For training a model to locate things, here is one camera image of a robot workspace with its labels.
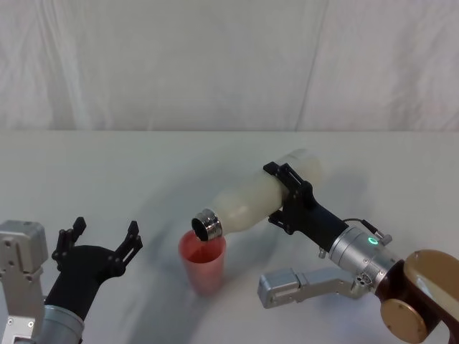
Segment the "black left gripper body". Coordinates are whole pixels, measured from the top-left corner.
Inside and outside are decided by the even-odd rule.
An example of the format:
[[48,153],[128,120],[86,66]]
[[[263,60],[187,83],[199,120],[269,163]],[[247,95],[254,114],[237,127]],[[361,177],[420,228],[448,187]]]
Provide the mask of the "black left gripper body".
[[100,286],[124,274],[123,260],[103,247],[83,245],[68,252],[56,249],[52,258],[60,273],[45,304],[69,310],[81,320],[87,317]]

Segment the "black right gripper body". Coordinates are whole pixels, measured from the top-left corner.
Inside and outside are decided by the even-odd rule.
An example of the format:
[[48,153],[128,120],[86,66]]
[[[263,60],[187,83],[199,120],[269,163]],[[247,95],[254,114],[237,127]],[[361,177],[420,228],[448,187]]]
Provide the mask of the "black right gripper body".
[[324,250],[330,250],[336,239],[348,228],[343,220],[317,202],[312,185],[308,182],[304,182],[299,192],[288,192],[283,209],[294,216],[295,232],[306,235]]

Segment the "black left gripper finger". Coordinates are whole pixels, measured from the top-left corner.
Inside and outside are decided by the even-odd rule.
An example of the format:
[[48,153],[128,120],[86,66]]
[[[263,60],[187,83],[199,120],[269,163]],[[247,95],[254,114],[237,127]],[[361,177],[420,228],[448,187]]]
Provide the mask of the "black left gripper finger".
[[142,248],[143,243],[139,235],[138,222],[132,221],[125,239],[108,258],[110,275],[123,275],[128,264]]
[[52,253],[52,259],[54,261],[62,261],[74,247],[76,241],[82,235],[85,228],[85,219],[82,216],[79,216],[76,218],[72,228],[61,229],[59,231],[56,248]]

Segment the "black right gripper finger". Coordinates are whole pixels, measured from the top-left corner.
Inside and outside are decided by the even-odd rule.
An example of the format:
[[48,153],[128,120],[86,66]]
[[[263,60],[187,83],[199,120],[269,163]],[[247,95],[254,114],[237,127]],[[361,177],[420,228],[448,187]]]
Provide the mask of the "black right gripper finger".
[[303,188],[304,180],[288,164],[270,162],[263,166],[264,172],[274,176],[289,193],[297,193]]
[[288,235],[292,235],[295,232],[294,216],[285,209],[279,209],[269,215],[268,221],[281,228]]

